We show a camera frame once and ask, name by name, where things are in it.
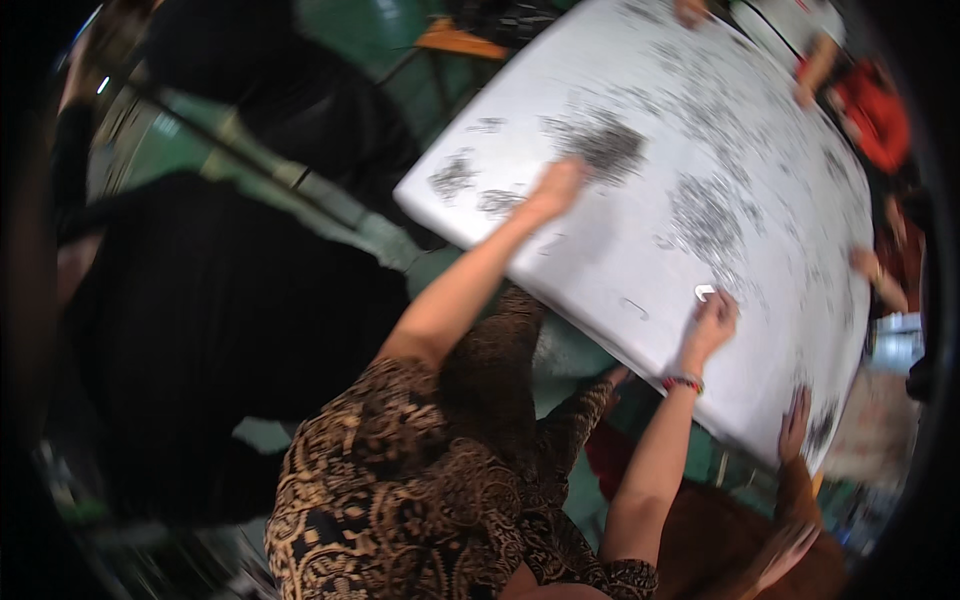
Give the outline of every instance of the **patterned blouse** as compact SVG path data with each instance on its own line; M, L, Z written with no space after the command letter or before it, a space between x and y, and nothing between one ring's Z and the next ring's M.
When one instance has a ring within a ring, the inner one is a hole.
M541 320L508 291L440 372L378 360L300 426L266 533L283 598L494 598L521 562L540 585L653 595L652 566L601 564L562 509L612 386L582 388L537 421Z

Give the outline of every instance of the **beaded bracelet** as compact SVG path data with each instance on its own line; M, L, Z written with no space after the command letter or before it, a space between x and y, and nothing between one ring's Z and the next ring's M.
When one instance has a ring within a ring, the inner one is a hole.
M692 389L697 393L697 396L702 396L704 393L704 382L700 377L696 375L691 375L690 373L681 373L679 375L670 375L665 377L660 384L663 386L663 389L667 392L670 391L670 388L677 385L685 385L686 387Z

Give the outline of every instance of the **black clothing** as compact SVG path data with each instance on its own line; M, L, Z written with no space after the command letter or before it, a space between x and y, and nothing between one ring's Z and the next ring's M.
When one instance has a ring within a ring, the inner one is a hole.
M341 185L422 248L442 244L394 201L420 157L399 110L356 67L297 33L289 0L166 0L144 56L152 80L236 105L264 146Z
M50 189L54 199L54 222L64 234L70 217L86 205L86 169L93 139L93 107L74 103L57 117L54 146L50 152Z
M84 207L90 119L62 111L52 153L60 241L104 238L63 315L82 385L51 407L48 434L120 518L267 514L283 453L233 428L303 420L345 390L406 308L404 277L193 173Z

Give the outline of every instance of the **white puzzle board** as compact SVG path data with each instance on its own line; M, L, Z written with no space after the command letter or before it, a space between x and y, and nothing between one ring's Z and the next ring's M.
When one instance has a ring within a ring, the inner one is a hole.
M646 377L669 370L698 284L741 302L696 418L777 463L794 385L813 392L823 460L859 362L871 247L866 179L792 78L728 25L678 24L670 0L587 0L514 58L396 189L454 244L487 237L543 164L581 151L593 181L518 253L510 277Z

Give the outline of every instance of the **white shirt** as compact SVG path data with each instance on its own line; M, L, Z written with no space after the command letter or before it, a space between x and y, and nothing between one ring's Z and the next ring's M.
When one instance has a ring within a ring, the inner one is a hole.
M840 13L828 0L747 0L760 11L766 21L746 2L736 2L731 8L733 20L754 41L773 55L791 73L797 67L797 57L809 56L817 35L827 34L838 46L843 46L844 27Z

